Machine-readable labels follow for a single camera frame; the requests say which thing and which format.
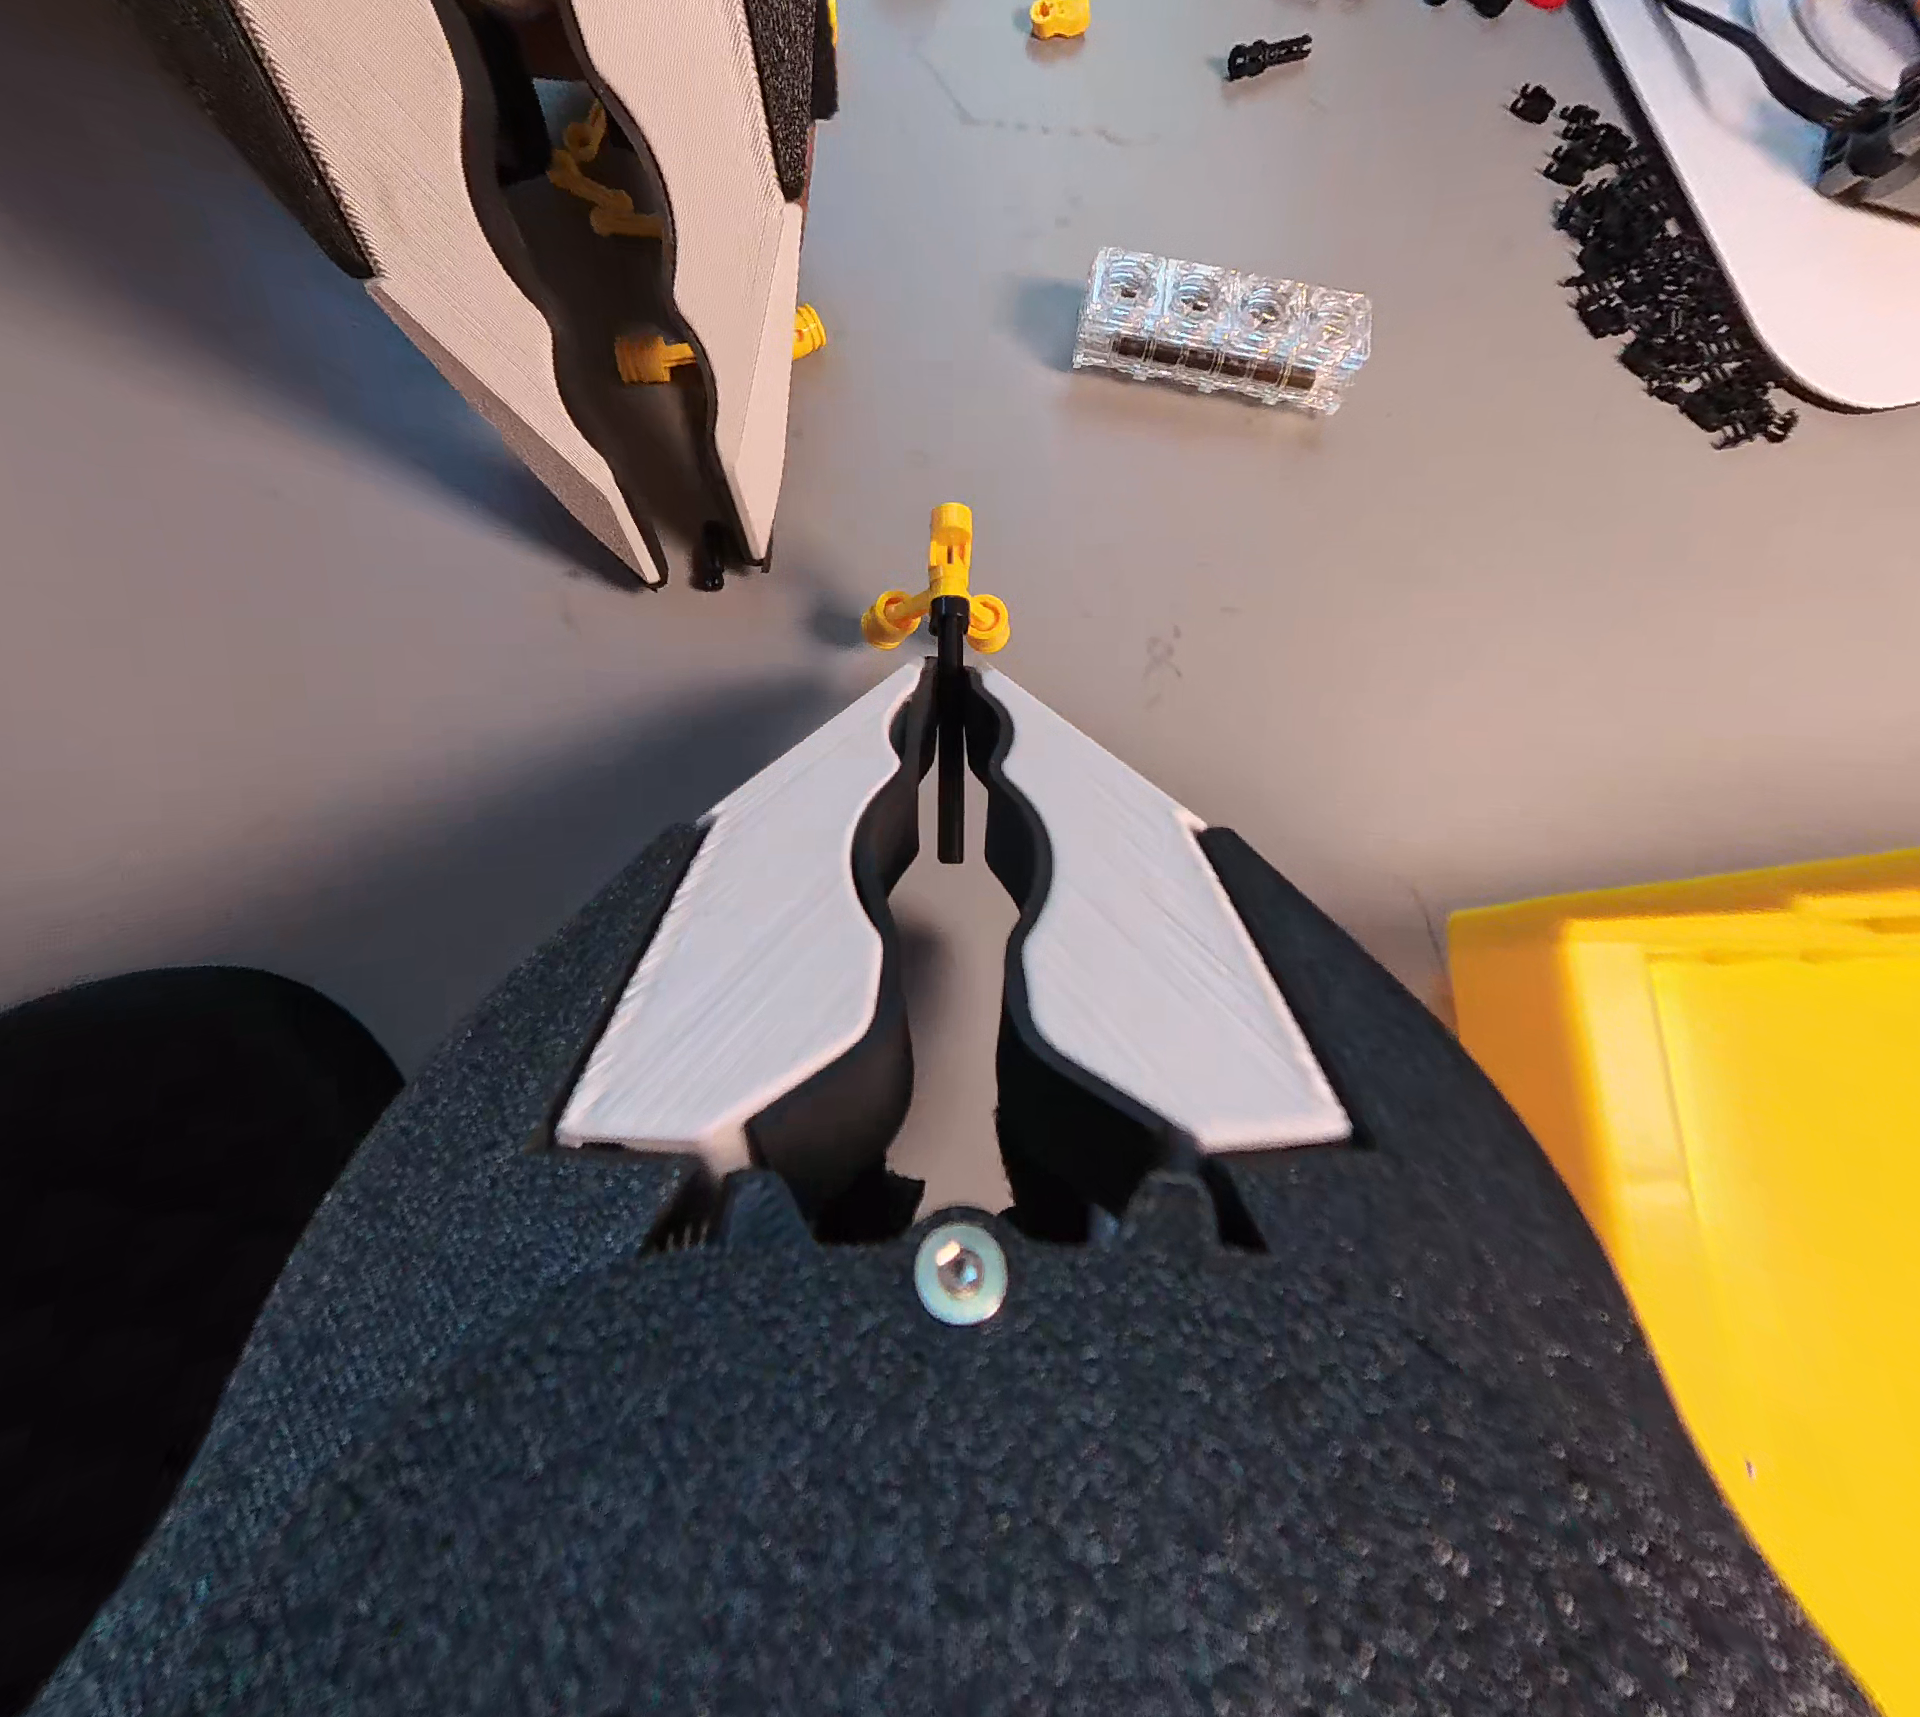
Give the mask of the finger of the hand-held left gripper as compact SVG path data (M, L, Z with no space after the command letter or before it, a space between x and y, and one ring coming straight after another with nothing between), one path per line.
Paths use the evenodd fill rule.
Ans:
M743 0L562 0L587 79L646 145L673 312L704 359L708 453L763 563L787 447L803 204L782 191Z
M450 0L228 4L372 264L372 298L577 524L661 587L657 539L564 400L468 18Z

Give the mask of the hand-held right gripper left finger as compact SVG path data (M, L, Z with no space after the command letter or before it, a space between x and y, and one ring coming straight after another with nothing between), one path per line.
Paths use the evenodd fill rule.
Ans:
M862 812L898 775L899 669L708 814L555 1124L569 1149L751 1158L750 1121L856 1043L884 951L856 887Z

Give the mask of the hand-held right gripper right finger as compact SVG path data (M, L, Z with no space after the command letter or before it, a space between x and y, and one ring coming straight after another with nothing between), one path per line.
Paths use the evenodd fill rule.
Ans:
M1203 1155L1351 1136L1202 823L1000 673L973 675L1016 1036Z

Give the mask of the yellow piston crank assembly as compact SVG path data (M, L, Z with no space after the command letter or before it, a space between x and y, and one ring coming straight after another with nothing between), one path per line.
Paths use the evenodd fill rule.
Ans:
M938 765L936 855L960 865L965 855L967 652L997 652L1011 636L1003 601L972 587L973 516L967 504L936 504L928 518L926 587L918 594L886 591L862 613L862 639L871 649L899 649L926 627L934 649L934 718Z
M792 316L792 359L803 359L828 344L824 318L813 306L799 303ZM614 364L624 384L667 384L675 372L697 361L697 350L687 339L667 339L659 334L621 331L614 337Z

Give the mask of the yellow plastic bin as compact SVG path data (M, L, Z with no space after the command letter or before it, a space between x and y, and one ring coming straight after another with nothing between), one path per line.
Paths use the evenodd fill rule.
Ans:
M1917 853L1451 913L1451 1008L1733 1513L1917 1709Z

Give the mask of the grey desk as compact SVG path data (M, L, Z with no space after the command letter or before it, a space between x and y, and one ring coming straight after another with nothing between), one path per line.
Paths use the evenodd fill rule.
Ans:
M1916 842L1916 411L1717 453L1570 307L1570 11L837 0L774 566L641 593L115 0L4 0L4 1005L246 965L407 1075L888 660L972 504L997 666L1415 997L1451 911ZM1225 82L1250 37L1312 33ZM1072 352L1104 246L1365 294L1328 414Z

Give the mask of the transparent cylinder block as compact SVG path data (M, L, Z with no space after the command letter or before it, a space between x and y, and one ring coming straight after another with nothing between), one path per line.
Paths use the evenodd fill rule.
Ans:
M1372 354L1365 294L1104 246L1070 361L1328 414Z

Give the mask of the dark cloth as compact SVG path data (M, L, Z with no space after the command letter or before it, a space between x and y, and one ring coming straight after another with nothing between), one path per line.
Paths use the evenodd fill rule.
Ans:
M2 1017L2 1709L180 1489L275 1276L401 1077L272 973L159 968Z

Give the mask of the pile of black clip pins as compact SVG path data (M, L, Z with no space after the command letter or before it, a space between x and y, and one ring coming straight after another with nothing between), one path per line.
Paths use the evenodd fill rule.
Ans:
M1537 82L1522 84L1507 109L1558 123L1541 171L1564 189L1552 220L1575 246L1564 286L1584 327L1617 339L1619 364L1715 448L1784 442L1797 425L1784 402L1786 373L1752 331L1666 161L1594 106L1562 104Z

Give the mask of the white metal stand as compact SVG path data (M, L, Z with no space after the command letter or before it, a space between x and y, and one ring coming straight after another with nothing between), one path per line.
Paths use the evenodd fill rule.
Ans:
M1917 229L1814 188L1820 127L1732 45L1654 0L1584 0L1741 312L1788 376L1842 407L1917 398ZM1892 92L1916 29L1878 0L1691 0L1837 98Z

